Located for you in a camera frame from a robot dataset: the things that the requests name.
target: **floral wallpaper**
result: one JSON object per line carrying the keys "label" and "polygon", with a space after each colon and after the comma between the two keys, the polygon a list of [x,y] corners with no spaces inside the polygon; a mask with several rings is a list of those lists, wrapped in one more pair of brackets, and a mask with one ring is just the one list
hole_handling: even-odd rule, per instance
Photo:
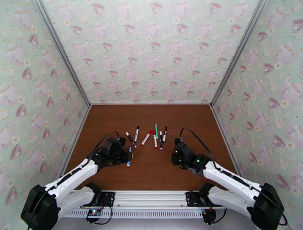
{"label": "floral wallpaper", "polygon": [[27,195],[58,176],[86,105],[32,3],[0,6],[0,229],[26,229]]}
{"label": "floral wallpaper", "polygon": [[91,103],[209,103],[256,0],[43,0]]}
{"label": "floral wallpaper", "polygon": [[275,186],[303,229],[303,2],[272,1],[215,104],[242,175]]}

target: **marker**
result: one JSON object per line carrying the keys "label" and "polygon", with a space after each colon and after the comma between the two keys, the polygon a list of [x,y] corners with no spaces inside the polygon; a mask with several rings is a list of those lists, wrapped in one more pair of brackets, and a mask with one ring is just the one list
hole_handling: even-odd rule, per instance
{"label": "marker", "polygon": [[156,131],[154,130],[153,133],[154,133],[154,144],[155,144],[155,148],[157,149],[158,145],[157,145],[157,139],[156,139]]}
{"label": "marker", "polygon": [[164,135],[163,135],[163,143],[165,143],[165,139],[166,139],[166,134],[167,134],[167,126],[165,126],[165,129],[164,129]]}
{"label": "marker", "polygon": [[146,135],[146,137],[144,138],[144,140],[142,141],[141,145],[144,146],[145,142],[147,141],[148,137],[150,136],[150,134],[152,133],[152,130],[149,130],[148,134]]}
{"label": "marker", "polygon": [[139,133],[139,126],[137,126],[137,130],[136,130],[136,134],[135,134],[135,140],[134,142],[136,143],[137,142],[137,138],[138,138],[138,133]]}
{"label": "marker", "polygon": [[156,139],[158,139],[158,124],[155,124],[155,130],[156,130]]}
{"label": "marker", "polygon": [[[131,147],[128,151],[131,152]],[[127,162],[127,167],[129,167],[129,166],[130,166],[130,161]]]}
{"label": "marker", "polygon": [[130,140],[130,142],[133,144],[133,146],[134,146],[135,148],[137,148],[137,146],[136,146],[135,142],[133,141],[133,139],[131,138],[130,134],[129,134],[128,132],[126,132],[125,134],[126,134],[126,136],[128,137],[128,139]]}
{"label": "marker", "polygon": [[160,131],[160,149],[163,149],[163,142],[162,142],[162,131]]}

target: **blue marker cap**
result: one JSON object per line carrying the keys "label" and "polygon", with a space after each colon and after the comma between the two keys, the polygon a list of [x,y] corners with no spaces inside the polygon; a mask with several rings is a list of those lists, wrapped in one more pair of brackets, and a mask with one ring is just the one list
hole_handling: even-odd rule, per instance
{"label": "blue marker cap", "polygon": [[[129,148],[128,151],[131,152],[131,147]],[[127,162],[127,167],[129,167],[129,166],[130,166],[130,161]]]}

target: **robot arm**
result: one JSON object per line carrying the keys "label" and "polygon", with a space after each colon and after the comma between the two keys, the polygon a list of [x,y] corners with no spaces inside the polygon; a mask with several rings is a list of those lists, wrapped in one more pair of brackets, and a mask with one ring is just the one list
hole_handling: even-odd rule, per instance
{"label": "robot arm", "polygon": [[104,167],[133,159],[131,152],[122,149],[125,138],[110,137],[103,147],[98,145],[77,167],[58,180],[31,189],[21,212],[21,218],[31,229],[52,229],[66,213],[82,205],[96,204],[100,200],[101,189],[95,184],[89,183],[74,193],[71,191]]}
{"label": "robot arm", "polygon": [[175,139],[174,150],[175,153],[171,154],[173,165],[211,179],[230,190],[224,191],[212,184],[205,184],[199,192],[204,205],[217,204],[240,212],[251,218],[262,230],[277,228],[284,207],[273,186],[267,183],[261,186],[246,180],[218,165],[211,158],[194,154],[182,138]]}

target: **wooden table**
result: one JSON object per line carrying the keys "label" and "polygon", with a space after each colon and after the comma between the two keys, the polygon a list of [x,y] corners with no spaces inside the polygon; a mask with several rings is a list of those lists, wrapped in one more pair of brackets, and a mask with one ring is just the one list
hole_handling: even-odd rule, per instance
{"label": "wooden table", "polygon": [[[168,126],[163,150],[155,149],[150,136],[144,146],[141,142],[149,130],[158,124],[158,131]],[[140,126],[137,148],[134,148],[125,132],[134,138]],[[192,129],[213,152],[217,163],[236,172],[224,141],[208,105],[95,105],[92,106],[67,172],[77,166],[93,150],[99,140],[112,131],[118,131],[127,139],[125,148],[132,147],[134,159],[126,164],[102,169],[83,182],[94,182],[107,190],[199,190],[210,180],[181,170],[170,162],[174,139],[181,128]],[[196,153],[206,154],[203,146],[188,131],[183,131],[184,142]]]}

